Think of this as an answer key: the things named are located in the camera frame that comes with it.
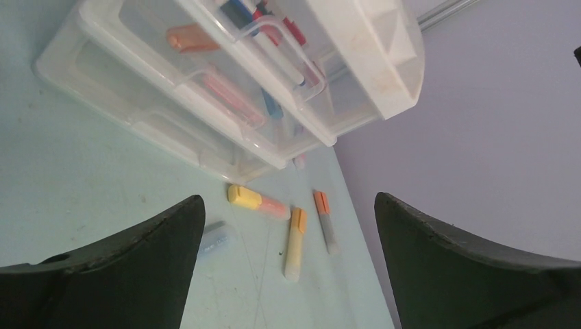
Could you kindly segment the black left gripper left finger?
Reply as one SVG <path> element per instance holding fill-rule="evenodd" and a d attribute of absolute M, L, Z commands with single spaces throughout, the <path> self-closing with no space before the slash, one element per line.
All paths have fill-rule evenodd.
<path fill-rule="evenodd" d="M 206 223 L 193 195 L 41 263 L 1 268 L 2 328 L 179 328 Z"/>

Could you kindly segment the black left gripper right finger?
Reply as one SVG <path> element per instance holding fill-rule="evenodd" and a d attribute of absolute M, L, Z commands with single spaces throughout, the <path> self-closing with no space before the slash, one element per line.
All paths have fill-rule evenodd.
<path fill-rule="evenodd" d="M 580 263 L 508 247 L 388 193 L 375 219 L 403 328 L 579 328 Z"/>

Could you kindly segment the light blue highlighter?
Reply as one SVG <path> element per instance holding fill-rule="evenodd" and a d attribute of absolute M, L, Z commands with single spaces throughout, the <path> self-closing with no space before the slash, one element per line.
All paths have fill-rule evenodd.
<path fill-rule="evenodd" d="M 197 256 L 207 258 L 235 244 L 236 240 L 237 233 L 233 226 L 224 221 L 211 223 L 203 230 Z"/>

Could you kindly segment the yellow pink highlighter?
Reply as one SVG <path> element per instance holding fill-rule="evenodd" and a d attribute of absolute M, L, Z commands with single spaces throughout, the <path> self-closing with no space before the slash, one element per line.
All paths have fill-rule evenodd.
<path fill-rule="evenodd" d="M 231 184 L 227 188 L 227 199 L 229 203 L 235 206 L 254 210 L 271 219 L 286 221 L 291 217 L 288 205 L 245 186 Z"/>

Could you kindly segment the pale yellow highlighter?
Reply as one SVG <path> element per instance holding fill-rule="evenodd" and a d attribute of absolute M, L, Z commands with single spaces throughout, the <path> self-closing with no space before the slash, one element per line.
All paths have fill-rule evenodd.
<path fill-rule="evenodd" d="M 290 222 L 284 277 L 291 282 L 298 282 L 301 273 L 304 235 L 307 227 L 306 211 L 302 208 L 294 208 Z"/>

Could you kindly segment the pink correction tape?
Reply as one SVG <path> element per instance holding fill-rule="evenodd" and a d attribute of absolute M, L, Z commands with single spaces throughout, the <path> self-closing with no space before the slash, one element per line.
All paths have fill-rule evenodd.
<path fill-rule="evenodd" d="M 202 81 L 240 124 L 258 129 L 267 122 L 262 111 L 227 77 L 216 71 L 207 71 Z"/>

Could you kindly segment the blue transparent correction tape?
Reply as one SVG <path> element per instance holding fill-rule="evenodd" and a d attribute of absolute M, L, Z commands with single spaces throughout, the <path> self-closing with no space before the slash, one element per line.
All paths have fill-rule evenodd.
<path fill-rule="evenodd" d="M 265 89 L 262 88 L 261 91 L 269 116 L 272 119 L 281 120 L 284 117 L 281 105 Z"/>

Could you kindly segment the white plastic drawer organizer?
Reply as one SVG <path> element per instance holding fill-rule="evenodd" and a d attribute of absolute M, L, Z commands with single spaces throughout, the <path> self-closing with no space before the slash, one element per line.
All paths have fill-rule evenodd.
<path fill-rule="evenodd" d="M 305 77 L 294 85 L 222 1 L 79 1 L 35 63 L 47 82 L 174 156 L 230 182 L 247 182 L 294 157 L 418 102 L 425 72 L 419 24 L 402 1 L 278 1 L 307 40 L 276 16 L 256 23 L 282 35 L 279 50 Z M 172 27 L 196 23 L 216 51 L 179 53 Z M 249 129 L 203 83 L 233 82 L 267 122 Z M 272 119 L 261 89 L 281 105 Z"/>

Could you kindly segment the black cap marker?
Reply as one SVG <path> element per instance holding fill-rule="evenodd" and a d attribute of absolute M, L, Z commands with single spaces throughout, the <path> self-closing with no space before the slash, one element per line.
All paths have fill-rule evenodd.
<path fill-rule="evenodd" d="M 274 63 L 276 63 L 277 66 L 286 74 L 292 83 L 294 83 L 294 85 L 302 86 L 306 82 L 305 77 L 296 69 L 291 61 L 287 59 L 279 48 L 271 42 L 269 37 L 264 32 L 260 31 L 260 27 L 258 27 L 258 31 L 254 36 L 256 42 L 263 48 L 272 61 L 274 61 Z"/>

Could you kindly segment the red cap marker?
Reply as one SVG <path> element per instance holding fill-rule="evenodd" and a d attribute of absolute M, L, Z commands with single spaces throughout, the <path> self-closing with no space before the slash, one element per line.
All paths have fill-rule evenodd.
<path fill-rule="evenodd" d="M 263 16 L 274 16 L 274 13 L 267 9 L 265 2 L 260 2 L 256 4 L 256 9 L 252 14 L 252 19 L 257 21 L 260 17 Z M 277 28 L 273 27 L 272 25 L 263 25 L 260 27 L 260 31 L 264 32 L 276 47 L 280 45 L 282 35 Z"/>
<path fill-rule="evenodd" d="M 265 7 L 265 11 L 268 14 L 276 16 L 283 22 L 287 30 L 293 35 L 293 37 L 299 43 L 300 46 L 305 47 L 307 45 L 307 40 L 303 32 L 300 30 L 295 20 L 292 19 L 289 15 L 287 15 L 286 10 L 284 10 L 280 6 L 278 1 L 266 0 L 261 1 L 261 4 Z"/>

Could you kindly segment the blue cap whiteboard marker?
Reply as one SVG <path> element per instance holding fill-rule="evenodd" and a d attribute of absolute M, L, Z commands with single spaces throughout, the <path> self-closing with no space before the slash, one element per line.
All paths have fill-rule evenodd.
<path fill-rule="evenodd" d="M 219 9 L 238 29 L 240 34 L 257 36 L 260 28 L 256 21 L 263 16 L 253 1 L 228 0 L 219 4 Z"/>

